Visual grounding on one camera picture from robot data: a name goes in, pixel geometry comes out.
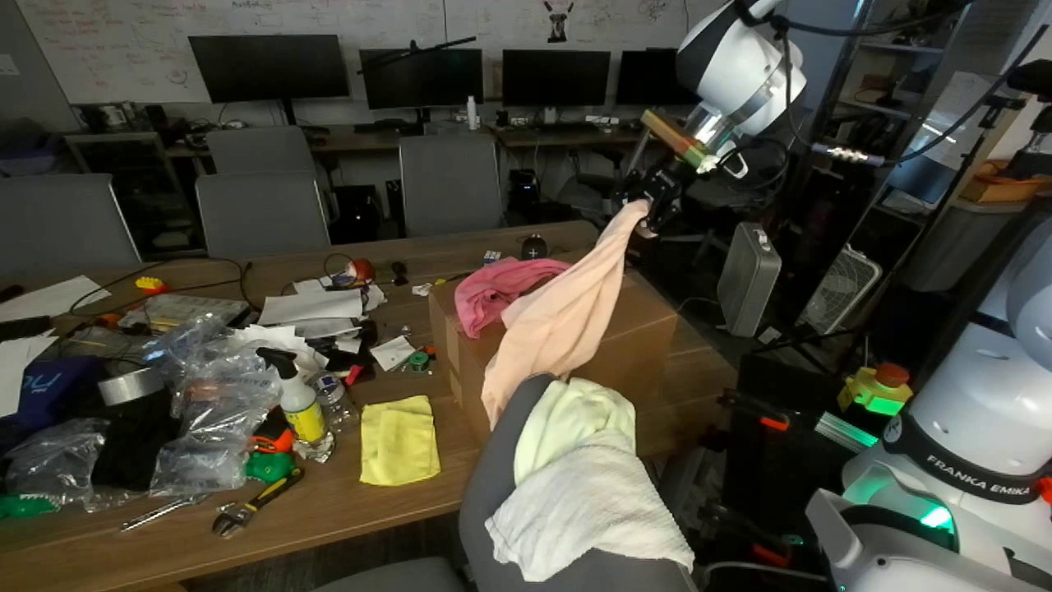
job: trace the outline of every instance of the plastic bag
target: plastic bag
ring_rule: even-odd
[[[7,455],[7,490],[21,497],[46,497],[54,506],[82,505],[89,515],[127,500],[127,493],[92,487],[104,429],[110,425],[103,417],[80,417],[18,443]]]
[[[173,375],[173,410],[184,425],[158,455],[150,497],[197,497],[247,479],[249,437],[283,386],[257,351],[227,337],[219,318],[197,318],[148,346]]]

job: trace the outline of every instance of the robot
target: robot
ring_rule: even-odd
[[[803,56],[759,34],[779,0],[732,0],[678,50],[702,98],[683,128],[645,111],[678,163],[642,183],[653,236],[678,167],[741,178],[736,142],[765,133],[803,91]],[[982,298],[933,378],[848,460],[845,490],[817,490],[809,524],[843,588],[1052,588],[1052,221]]]

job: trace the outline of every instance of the white fabric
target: white fabric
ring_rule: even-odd
[[[516,484],[577,443],[604,443],[633,455],[633,407],[599,381],[548,381],[516,443]]]
[[[494,560],[516,564],[525,584],[552,578],[587,549],[693,569],[693,554],[642,460],[600,443],[528,473],[485,531]]]

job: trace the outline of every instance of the computer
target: computer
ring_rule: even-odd
[[[697,107],[678,79],[678,50],[620,53],[619,107]]]
[[[604,107],[611,53],[504,50],[504,107]]]
[[[363,50],[368,110],[484,102],[481,50]]]
[[[336,37],[190,37],[209,102],[353,95]]]

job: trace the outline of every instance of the tape roll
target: tape roll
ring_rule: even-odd
[[[163,387],[163,378],[154,368],[136,368],[127,375],[115,375],[110,381],[99,381],[103,401],[110,407],[148,399],[160,387]]]

